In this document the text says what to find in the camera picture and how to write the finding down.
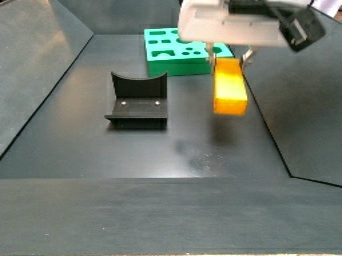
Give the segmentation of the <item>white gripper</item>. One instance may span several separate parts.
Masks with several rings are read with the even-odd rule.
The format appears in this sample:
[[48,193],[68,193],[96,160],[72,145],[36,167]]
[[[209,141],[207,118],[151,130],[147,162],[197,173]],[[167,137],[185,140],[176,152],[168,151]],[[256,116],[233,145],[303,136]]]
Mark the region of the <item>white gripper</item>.
[[[304,7],[292,0],[268,0],[285,2]],[[181,0],[179,37],[183,41],[205,43],[207,61],[215,69],[216,54],[213,43],[249,45],[240,56],[240,68],[244,69],[256,55],[256,47],[283,46],[287,42],[279,32],[279,21],[260,15],[239,15],[228,12],[228,0]]]

